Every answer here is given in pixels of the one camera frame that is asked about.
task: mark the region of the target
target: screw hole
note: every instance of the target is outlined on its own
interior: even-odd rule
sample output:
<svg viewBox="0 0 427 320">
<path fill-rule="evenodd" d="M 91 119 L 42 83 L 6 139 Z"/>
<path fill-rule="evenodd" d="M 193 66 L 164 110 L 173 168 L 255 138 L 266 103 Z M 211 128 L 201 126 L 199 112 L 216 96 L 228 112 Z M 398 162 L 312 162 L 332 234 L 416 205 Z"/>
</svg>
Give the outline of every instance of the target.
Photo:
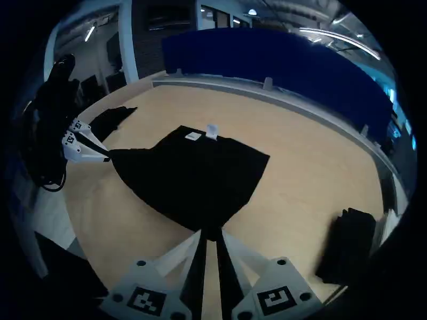
<svg viewBox="0 0 427 320">
<path fill-rule="evenodd" d="M 181 312 L 174 312 L 170 316 L 171 320 L 185 320 L 185 314 Z"/>
<path fill-rule="evenodd" d="M 251 320 L 252 319 L 252 312 L 250 312 L 250 311 L 240 312 L 237 315 L 237 319 L 238 320 Z"/>
<path fill-rule="evenodd" d="M 311 299 L 311 293 L 310 293 L 310 292 L 304 292 L 304 293 L 301 293 L 301 295 L 299 296 L 299 298 L 300 298 L 302 301 L 310 300 L 310 299 Z"/>
<path fill-rule="evenodd" d="M 113 294 L 113 301 L 114 302 L 122 302 L 123 296 L 121 294 L 115 293 L 115 294 Z"/>
</svg>

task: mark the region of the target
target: black cloth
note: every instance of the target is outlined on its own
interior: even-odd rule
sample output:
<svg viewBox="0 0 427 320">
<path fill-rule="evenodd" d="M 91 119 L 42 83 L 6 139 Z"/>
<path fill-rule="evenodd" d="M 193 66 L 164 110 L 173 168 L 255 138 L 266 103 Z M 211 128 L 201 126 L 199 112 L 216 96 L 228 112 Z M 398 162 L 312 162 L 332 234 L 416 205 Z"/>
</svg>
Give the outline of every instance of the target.
<svg viewBox="0 0 427 320">
<path fill-rule="evenodd" d="M 369 213 L 343 210 L 343 215 L 331 224 L 315 274 L 325 283 L 349 285 L 368 262 L 375 225 Z"/>
<path fill-rule="evenodd" d="M 136 108 L 127 108 L 123 106 L 107 109 L 92 120 L 89 124 L 91 126 L 90 129 L 95 137 L 103 142 L 114 130 L 117 130 L 122 121 L 129 117 L 135 110 Z"/>
<path fill-rule="evenodd" d="M 192 132 L 202 135 L 186 139 Z M 111 150 L 110 157 L 145 203 L 188 229 L 206 230 L 210 240 L 247 204 L 270 158 L 236 140 L 215 141 L 185 126 L 152 149 Z"/>
</svg>

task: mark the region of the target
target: white robot part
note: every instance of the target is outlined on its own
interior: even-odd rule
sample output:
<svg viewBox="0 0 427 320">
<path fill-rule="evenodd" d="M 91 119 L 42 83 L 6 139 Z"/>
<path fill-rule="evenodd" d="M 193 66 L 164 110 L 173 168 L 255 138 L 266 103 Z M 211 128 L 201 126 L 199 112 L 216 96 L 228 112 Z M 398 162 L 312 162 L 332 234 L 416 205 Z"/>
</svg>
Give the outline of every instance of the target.
<svg viewBox="0 0 427 320">
<path fill-rule="evenodd" d="M 79 163 L 79 162 L 105 162 L 109 158 L 93 148 L 81 143 L 77 140 L 75 134 L 80 134 L 86 139 L 90 140 L 97 147 L 105 150 L 107 148 L 98 140 L 97 137 L 92 133 L 90 126 L 80 120 L 74 119 L 69 126 L 65 136 L 62 139 L 62 146 L 64 148 L 64 156 L 67 160 Z"/>
</svg>

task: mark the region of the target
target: desk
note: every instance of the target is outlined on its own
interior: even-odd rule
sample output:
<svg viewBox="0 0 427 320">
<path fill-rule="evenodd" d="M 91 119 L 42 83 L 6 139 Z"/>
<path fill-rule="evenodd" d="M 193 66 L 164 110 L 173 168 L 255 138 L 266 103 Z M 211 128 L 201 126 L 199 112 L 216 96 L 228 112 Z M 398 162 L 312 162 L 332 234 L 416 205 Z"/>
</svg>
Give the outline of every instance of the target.
<svg viewBox="0 0 427 320">
<path fill-rule="evenodd" d="M 220 135 L 270 155 L 250 202 L 224 229 L 266 257 L 288 257 L 321 300 L 336 288 L 313 274 L 333 217 L 348 207 L 376 220 L 383 214 L 371 156 L 300 114 L 236 94 L 167 85 L 124 105 L 138 109 L 104 141 L 109 149 L 152 148 L 180 125 L 205 130 L 213 123 Z M 69 163 L 64 190 L 76 236 L 109 289 L 139 257 L 158 257 L 192 234 L 135 196 L 111 163 Z M 218 319 L 215 243 L 208 242 L 207 255 L 203 313 Z"/>
</svg>

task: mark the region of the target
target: ceiling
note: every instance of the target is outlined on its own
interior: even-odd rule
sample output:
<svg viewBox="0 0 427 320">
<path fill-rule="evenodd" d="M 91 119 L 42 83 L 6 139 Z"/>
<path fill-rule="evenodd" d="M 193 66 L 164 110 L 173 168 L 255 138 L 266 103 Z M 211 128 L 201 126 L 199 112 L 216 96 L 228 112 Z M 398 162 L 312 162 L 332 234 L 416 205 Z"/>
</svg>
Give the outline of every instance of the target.
<svg viewBox="0 0 427 320">
<path fill-rule="evenodd" d="M 87 16 L 70 26 L 60 29 L 55 41 L 55 51 L 63 51 L 68 47 L 84 42 L 92 26 L 101 27 L 117 22 L 118 9 L 99 11 Z"/>
<path fill-rule="evenodd" d="M 254 19 L 252 24 L 257 27 L 286 30 L 310 40 L 316 39 L 318 44 L 330 44 L 331 49 L 349 60 L 375 68 L 394 79 L 393 68 L 381 46 L 365 25 L 337 0 L 238 0 L 238 2 L 241 3 L 245 12 L 250 9 L 256 10 L 255 17 L 247 16 Z M 381 60 L 378 61 L 347 42 L 328 36 L 301 33 L 300 27 L 332 31 L 355 39 L 378 52 Z"/>
</svg>

